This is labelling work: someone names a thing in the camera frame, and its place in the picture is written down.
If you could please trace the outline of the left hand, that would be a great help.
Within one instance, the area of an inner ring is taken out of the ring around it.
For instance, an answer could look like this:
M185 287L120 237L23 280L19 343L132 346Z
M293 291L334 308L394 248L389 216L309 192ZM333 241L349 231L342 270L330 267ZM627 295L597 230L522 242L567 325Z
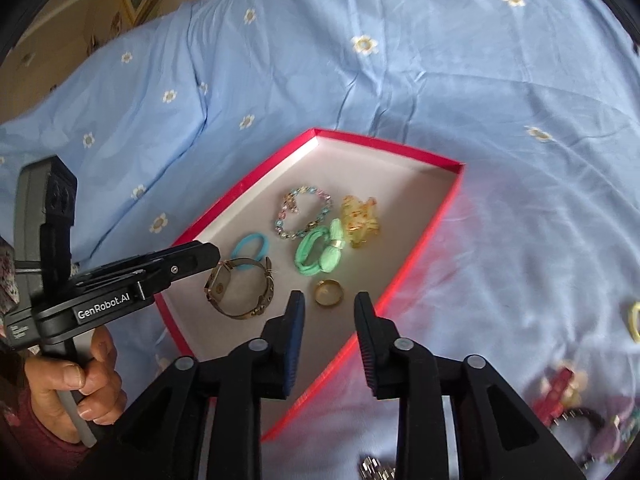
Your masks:
M105 326L94 331L90 350L92 359L85 367L43 356L31 356L25 362L32 411L44 428L67 443L79 443L80 435L59 392L79 391L84 400L78 404L78 416L100 426L113 425L127 404L122 378L115 370L117 350Z

